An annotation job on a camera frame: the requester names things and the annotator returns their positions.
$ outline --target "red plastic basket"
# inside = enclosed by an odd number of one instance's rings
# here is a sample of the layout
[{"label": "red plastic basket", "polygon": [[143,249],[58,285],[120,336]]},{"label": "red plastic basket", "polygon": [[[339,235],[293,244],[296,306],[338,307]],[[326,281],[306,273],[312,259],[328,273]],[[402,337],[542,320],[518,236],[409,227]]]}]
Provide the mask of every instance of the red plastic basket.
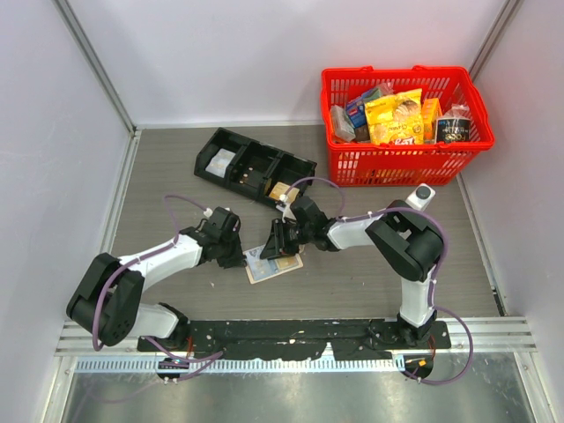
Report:
[{"label": "red plastic basket", "polygon": [[[343,107],[381,82],[395,93],[422,88],[421,101],[438,98],[443,112],[453,104],[470,108],[470,141],[436,145],[338,144],[330,108]],[[330,179],[342,186],[429,185],[449,183],[480,152],[494,145],[484,101],[468,71],[459,67],[415,66],[410,70],[326,69],[322,72],[321,108],[327,133]]]}]

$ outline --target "white wall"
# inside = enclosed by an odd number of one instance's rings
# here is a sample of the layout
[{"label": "white wall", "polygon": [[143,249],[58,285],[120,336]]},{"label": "white wall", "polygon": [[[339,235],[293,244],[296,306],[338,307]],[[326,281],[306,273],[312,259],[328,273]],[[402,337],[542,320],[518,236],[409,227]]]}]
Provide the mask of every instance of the white wall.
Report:
[{"label": "white wall", "polygon": [[470,66],[503,0],[71,0],[141,125],[319,120],[340,66]]},{"label": "white wall", "polygon": [[564,3],[523,2],[479,76],[497,137],[464,172],[511,313],[564,398]]},{"label": "white wall", "polygon": [[29,423],[127,143],[49,1],[0,14],[0,421]]}]

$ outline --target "gray wooden table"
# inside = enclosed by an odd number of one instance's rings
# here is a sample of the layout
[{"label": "gray wooden table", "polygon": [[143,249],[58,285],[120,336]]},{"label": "gray wooden table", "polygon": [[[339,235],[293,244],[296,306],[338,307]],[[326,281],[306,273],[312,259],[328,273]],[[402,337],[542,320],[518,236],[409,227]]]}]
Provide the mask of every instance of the gray wooden table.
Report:
[{"label": "gray wooden table", "polygon": [[[327,153],[321,126],[233,129],[258,141],[318,163],[316,174],[327,176]],[[197,153],[215,129],[144,130],[127,190],[113,253],[148,249],[173,236],[163,207],[165,193],[193,196],[214,208],[230,207],[241,217],[243,249],[266,243],[271,220],[279,213],[193,175]],[[347,188],[345,215],[378,210],[405,198],[411,187]],[[339,194],[314,182],[308,195],[328,216],[339,206]],[[183,226],[195,226],[201,212],[174,203]],[[436,290],[436,303],[462,316],[498,315],[471,224],[458,185],[437,188],[427,209],[447,230],[451,249]],[[376,247],[338,253],[307,246],[303,268],[251,285],[244,269],[220,269],[206,263],[160,282],[144,294],[144,302],[166,302],[190,318],[276,319],[395,316],[401,291],[399,276]]]}]

